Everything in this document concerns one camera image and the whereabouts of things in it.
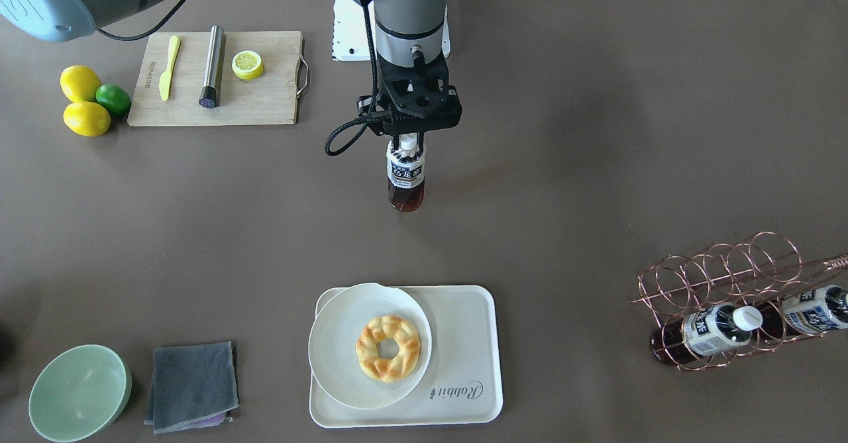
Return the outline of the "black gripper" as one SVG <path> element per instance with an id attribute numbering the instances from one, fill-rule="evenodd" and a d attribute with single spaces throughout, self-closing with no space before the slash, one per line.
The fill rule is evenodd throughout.
<path id="1" fill-rule="evenodd" d="M 413 62 L 412 66 L 403 67 L 378 56 L 382 81 L 387 87 L 391 86 L 393 89 L 445 89 L 448 87 L 449 69 L 443 54 L 439 54 L 430 62 L 421 58 L 415 58 Z M 424 152 L 426 150 L 424 133 L 416 133 L 415 137 L 418 152 Z M 393 137 L 393 153 L 403 153 L 403 135 Z"/>

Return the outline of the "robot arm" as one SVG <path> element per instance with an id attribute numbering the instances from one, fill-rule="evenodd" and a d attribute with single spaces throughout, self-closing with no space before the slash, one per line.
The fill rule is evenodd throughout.
<path id="1" fill-rule="evenodd" d="M 66 42 L 89 36 L 164 0 L 1 0 L 2 15 L 34 38 Z M 354 123 L 387 135 L 454 127 L 462 114 L 443 54 L 447 0 L 352 0 L 366 25 L 372 96 Z"/>

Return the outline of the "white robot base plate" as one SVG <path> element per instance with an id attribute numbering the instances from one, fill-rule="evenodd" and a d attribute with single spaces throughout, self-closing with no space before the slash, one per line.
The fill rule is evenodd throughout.
<path id="1" fill-rule="evenodd" d="M 392 65 L 414 66 L 415 46 L 421 49 L 427 63 L 443 53 L 443 42 L 449 37 L 445 32 L 445 0 L 375 0 L 368 9 L 376 53 Z M 333 11 L 333 59 L 368 59 L 361 5 L 354 0 L 335 0 Z"/>

